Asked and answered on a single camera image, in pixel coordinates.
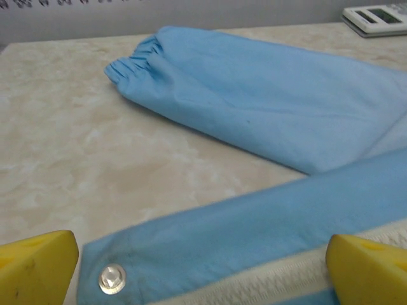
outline light blue sleeve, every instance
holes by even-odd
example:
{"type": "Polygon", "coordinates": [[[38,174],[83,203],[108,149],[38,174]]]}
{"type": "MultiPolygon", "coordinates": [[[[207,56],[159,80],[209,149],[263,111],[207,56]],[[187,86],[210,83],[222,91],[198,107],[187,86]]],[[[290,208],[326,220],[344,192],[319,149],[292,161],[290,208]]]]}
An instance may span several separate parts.
{"type": "Polygon", "coordinates": [[[407,146],[407,72],[166,27],[106,67],[129,100],[305,173],[407,146]]]}
{"type": "Polygon", "coordinates": [[[406,203],[403,149],[152,220],[85,245],[78,305],[149,304],[185,294],[320,247],[333,234],[406,219],[406,203]],[[108,264],[127,272],[127,284],[116,295],[98,286],[108,264]]]}

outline zipper teeth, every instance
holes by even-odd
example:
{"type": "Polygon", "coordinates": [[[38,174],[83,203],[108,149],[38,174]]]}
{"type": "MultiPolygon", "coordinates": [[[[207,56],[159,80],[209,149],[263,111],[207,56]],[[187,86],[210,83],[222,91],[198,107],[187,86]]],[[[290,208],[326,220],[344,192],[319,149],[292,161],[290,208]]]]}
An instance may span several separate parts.
{"type": "MultiPolygon", "coordinates": [[[[407,219],[357,234],[407,249],[407,219]]],[[[325,263],[327,245],[232,275],[220,282],[157,305],[260,305],[331,287],[325,263]]]]}

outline beige marble surface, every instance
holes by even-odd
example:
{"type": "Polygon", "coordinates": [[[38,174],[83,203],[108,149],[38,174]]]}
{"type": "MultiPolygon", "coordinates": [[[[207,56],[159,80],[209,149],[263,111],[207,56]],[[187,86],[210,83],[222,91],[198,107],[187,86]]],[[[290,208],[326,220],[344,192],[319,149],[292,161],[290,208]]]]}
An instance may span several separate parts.
{"type": "MultiPolygon", "coordinates": [[[[407,37],[343,24],[227,32],[407,71],[407,37]]],[[[0,244],[57,229],[79,247],[161,215],[302,177],[121,98],[103,73],[145,36],[11,44],[0,55],[0,244]]],[[[65,305],[74,305],[76,278],[65,305]]]]}

